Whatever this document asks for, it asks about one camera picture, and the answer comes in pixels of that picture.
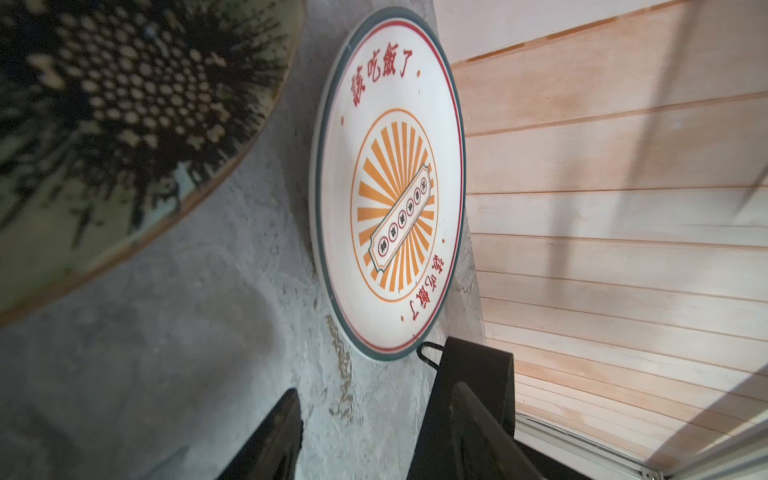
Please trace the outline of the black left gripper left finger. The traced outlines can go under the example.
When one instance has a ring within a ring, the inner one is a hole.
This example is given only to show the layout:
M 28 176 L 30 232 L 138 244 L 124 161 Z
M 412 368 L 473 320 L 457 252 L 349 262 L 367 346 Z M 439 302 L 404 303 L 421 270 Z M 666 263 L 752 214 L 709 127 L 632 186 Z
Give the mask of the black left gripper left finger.
M 299 393 L 290 388 L 217 479 L 294 479 L 302 442 Z

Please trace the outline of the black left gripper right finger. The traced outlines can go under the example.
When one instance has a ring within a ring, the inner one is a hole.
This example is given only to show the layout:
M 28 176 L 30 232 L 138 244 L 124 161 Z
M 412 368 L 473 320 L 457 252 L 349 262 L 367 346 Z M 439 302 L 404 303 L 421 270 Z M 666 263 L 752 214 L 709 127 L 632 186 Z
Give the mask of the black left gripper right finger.
M 459 479 L 542 479 L 465 382 L 454 385 L 451 435 Z

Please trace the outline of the black wire dish rack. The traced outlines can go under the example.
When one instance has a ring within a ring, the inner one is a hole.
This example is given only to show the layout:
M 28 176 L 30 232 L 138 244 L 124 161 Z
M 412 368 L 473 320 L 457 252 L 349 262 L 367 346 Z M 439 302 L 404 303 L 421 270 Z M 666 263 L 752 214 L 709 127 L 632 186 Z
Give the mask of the black wire dish rack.
M 583 479 L 514 440 L 514 357 L 454 337 L 423 342 L 417 356 L 436 377 L 409 479 Z

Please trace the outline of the white plate orange sunburst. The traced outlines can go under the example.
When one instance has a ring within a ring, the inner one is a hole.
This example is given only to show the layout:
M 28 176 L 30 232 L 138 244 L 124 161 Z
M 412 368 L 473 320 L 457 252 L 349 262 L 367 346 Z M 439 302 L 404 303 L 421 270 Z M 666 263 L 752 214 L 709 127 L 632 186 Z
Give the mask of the white plate orange sunburst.
M 309 177 L 315 267 L 362 355 L 399 360 L 435 324 L 459 258 L 465 189 L 461 105 L 435 32 L 407 8 L 371 13 L 331 68 Z

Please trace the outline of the pale green leaf plate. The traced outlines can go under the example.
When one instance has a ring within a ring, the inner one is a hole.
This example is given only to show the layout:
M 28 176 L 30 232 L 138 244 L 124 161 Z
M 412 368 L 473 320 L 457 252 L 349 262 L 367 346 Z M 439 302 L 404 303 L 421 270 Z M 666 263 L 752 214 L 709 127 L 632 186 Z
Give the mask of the pale green leaf plate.
M 201 203 L 282 94 L 303 1 L 1 5 L 1 320 Z

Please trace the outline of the aluminium wall frame rail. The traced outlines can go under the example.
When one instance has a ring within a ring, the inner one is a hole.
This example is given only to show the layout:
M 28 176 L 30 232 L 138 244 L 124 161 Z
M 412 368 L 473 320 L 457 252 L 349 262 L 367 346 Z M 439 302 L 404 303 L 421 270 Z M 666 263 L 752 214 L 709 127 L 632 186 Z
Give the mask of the aluminium wall frame rail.
M 515 439 L 591 479 L 765 479 L 767 423 L 762 422 L 682 465 L 662 470 L 568 429 L 516 416 Z

